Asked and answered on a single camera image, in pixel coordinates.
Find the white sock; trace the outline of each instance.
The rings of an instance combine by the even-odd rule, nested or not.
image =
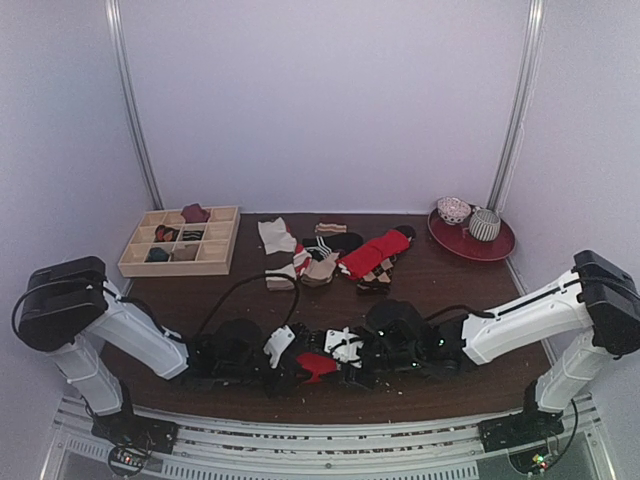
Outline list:
[[[295,252],[298,242],[287,231],[287,225],[281,217],[273,222],[258,222],[258,231],[264,243],[266,255],[276,252]]]

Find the white wall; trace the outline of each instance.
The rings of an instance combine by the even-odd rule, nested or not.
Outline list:
[[[60,374],[14,338],[30,273],[95,254],[115,269],[149,207],[101,0],[0,1],[0,478],[38,478]]]
[[[516,266],[538,288],[591,248],[640,283],[640,3],[548,2],[535,96],[507,199]],[[562,351],[573,335],[554,341]],[[640,354],[593,392],[624,471],[640,469]]]
[[[424,212],[485,202],[526,0],[125,0],[168,208]]]

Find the patterned bowl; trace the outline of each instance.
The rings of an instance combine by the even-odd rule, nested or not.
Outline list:
[[[442,197],[438,200],[438,213],[448,225],[457,225],[471,214],[471,207],[459,198]]]

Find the white backdrop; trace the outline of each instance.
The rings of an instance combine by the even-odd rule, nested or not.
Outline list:
[[[528,1],[123,0],[167,208],[486,202]]]

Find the dark wooden tabletop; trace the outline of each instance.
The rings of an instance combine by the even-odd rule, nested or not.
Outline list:
[[[224,291],[245,277],[264,271],[264,251],[257,231],[259,215],[243,215],[231,274],[219,277],[141,278],[131,295],[146,301],[159,321],[192,335]],[[313,237],[316,214],[282,215],[299,239]],[[440,247],[427,231],[426,216],[343,215],[349,230],[365,240],[402,224],[418,236],[394,271],[390,298],[408,300],[424,315],[451,304],[490,308],[518,294],[504,262],[482,264],[465,260]],[[247,317],[265,336],[277,328],[289,308],[290,292],[269,292],[254,282],[228,300],[211,323]],[[355,283],[337,277],[327,287],[302,287],[292,322],[310,329],[359,325],[379,297],[356,295]],[[129,386],[135,404],[166,411],[261,422],[386,423],[432,420],[499,412],[519,407],[527,384],[549,367],[540,344],[513,351],[457,378],[439,381],[389,374],[375,391],[320,384],[298,387],[287,398],[269,399],[259,386],[216,386],[207,393],[180,390],[156,377],[147,367],[111,345],[103,351],[109,369]]]

